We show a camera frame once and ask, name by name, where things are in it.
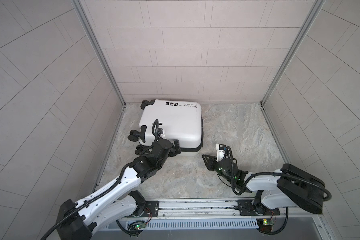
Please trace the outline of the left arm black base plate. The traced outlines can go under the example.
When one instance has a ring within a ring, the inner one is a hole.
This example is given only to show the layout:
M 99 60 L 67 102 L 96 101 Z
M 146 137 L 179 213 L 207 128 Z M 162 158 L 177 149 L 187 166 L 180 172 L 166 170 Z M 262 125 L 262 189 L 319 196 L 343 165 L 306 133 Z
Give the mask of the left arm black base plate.
M 139 215 L 140 218 L 156 218 L 159 212 L 159 201 L 147 201 L 143 212 Z

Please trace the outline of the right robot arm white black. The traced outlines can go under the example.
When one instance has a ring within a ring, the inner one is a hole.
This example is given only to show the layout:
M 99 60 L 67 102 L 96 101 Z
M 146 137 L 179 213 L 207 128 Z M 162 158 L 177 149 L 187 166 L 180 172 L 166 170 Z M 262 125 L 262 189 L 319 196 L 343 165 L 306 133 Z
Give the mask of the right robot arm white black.
M 255 209 L 299 207 L 311 214 L 320 215 L 324 202 L 332 198 L 325 183 L 292 164 L 283 164 L 273 172 L 251 173 L 242 171 L 235 158 L 222 158 L 202 155 L 205 166 L 222 177 L 233 193 L 256 193 L 253 202 Z

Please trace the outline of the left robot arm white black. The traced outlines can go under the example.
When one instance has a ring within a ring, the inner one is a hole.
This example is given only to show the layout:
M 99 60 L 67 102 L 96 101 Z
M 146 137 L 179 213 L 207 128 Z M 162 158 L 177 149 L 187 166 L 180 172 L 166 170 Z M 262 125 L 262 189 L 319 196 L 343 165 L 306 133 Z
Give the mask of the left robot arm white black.
M 154 142 L 108 184 L 76 202 L 69 199 L 61 204 L 55 225 L 42 238 L 56 231 L 62 240 L 89 240 L 111 222 L 140 215 L 146 200 L 135 188 L 154 176 L 167 158 L 180 153 L 178 140 Z

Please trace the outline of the black and white suitcase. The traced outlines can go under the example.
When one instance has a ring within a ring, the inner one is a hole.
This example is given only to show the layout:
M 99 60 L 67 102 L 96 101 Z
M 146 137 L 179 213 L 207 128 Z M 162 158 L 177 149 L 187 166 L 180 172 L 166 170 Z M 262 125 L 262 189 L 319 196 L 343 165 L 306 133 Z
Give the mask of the black and white suitcase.
M 130 131 L 128 139 L 148 147 L 155 140 L 154 121 L 159 121 L 159 137 L 179 141 L 181 156 L 195 156 L 203 147 L 202 107 L 196 102 L 144 100 L 139 130 Z

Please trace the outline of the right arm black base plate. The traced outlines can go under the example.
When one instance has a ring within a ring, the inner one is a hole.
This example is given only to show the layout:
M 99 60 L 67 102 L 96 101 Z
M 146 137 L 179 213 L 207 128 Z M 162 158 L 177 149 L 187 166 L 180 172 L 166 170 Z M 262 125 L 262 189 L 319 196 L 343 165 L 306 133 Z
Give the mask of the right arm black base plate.
M 241 216 L 278 216 L 280 210 L 269 209 L 257 200 L 237 200 L 235 210 L 240 212 Z

